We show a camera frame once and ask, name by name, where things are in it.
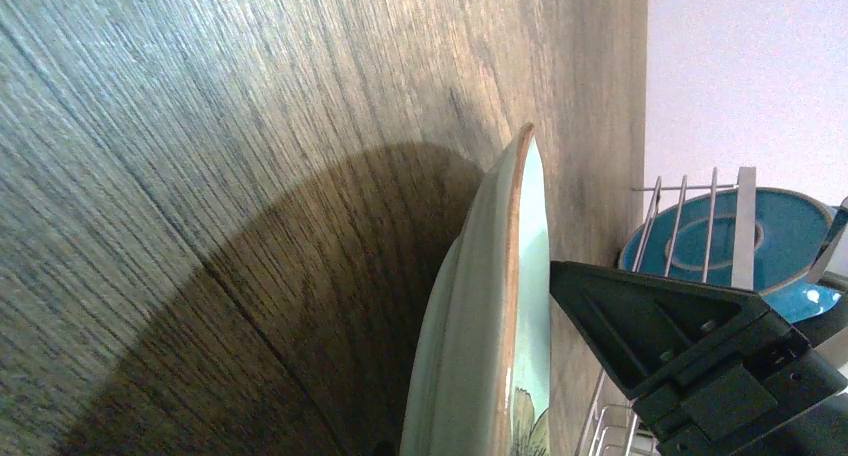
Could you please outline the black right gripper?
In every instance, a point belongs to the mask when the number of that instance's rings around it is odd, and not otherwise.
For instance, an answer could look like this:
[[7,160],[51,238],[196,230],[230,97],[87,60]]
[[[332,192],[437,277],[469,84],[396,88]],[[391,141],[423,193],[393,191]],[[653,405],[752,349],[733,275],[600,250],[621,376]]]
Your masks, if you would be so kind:
[[751,291],[554,261],[550,293],[667,453],[734,454],[847,385]]

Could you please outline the metal wire dish rack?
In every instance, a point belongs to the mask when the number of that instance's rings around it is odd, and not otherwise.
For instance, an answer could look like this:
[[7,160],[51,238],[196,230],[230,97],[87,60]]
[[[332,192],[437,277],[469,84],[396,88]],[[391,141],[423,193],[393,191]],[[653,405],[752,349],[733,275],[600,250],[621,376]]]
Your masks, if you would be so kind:
[[[708,185],[691,185],[683,176],[677,186],[664,186],[657,178],[647,215],[616,259],[617,269],[641,271],[645,256],[661,257],[661,273],[688,275],[701,282],[709,272],[732,270],[737,238],[741,256],[752,257],[757,248],[756,178],[754,166],[738,168],[734,183],[718,182],[718,169]],[[631,403],[606,388],[610,378],[599,371],[587,410],[576,455],[602,455],[618,449],[624,455],[655,455],[656,441],[640,427]]]

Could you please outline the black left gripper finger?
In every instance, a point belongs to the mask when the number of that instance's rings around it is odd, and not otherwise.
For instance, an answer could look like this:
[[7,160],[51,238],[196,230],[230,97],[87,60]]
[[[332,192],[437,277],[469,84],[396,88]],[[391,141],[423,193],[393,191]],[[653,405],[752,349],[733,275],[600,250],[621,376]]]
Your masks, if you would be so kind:
[[395,456],[396,449],[391,441],[380,441],[372,449],[372,456]]

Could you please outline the blue polka dot plate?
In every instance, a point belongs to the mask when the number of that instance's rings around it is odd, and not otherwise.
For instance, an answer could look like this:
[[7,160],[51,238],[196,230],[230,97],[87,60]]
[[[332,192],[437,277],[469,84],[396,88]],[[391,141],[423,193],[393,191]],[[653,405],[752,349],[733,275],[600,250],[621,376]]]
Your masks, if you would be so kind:
[[754,214],[742,217],[736,190],[687,199],[639,227],[620,252],[618,268],[714,286],[737,285],[735,257],[751,284],[779,315],[799,323],[834,310],[842,289],[807,274],[836,211],[798,192],[759,187]]

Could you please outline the pale green flower plate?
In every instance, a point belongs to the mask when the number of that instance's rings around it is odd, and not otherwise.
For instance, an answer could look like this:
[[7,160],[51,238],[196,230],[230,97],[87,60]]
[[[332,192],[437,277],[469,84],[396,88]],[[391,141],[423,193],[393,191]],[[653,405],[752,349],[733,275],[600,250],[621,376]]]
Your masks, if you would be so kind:
[[550,262],[543,164],[526,125],[484,176],[438,271],[401,454],[549,453]]

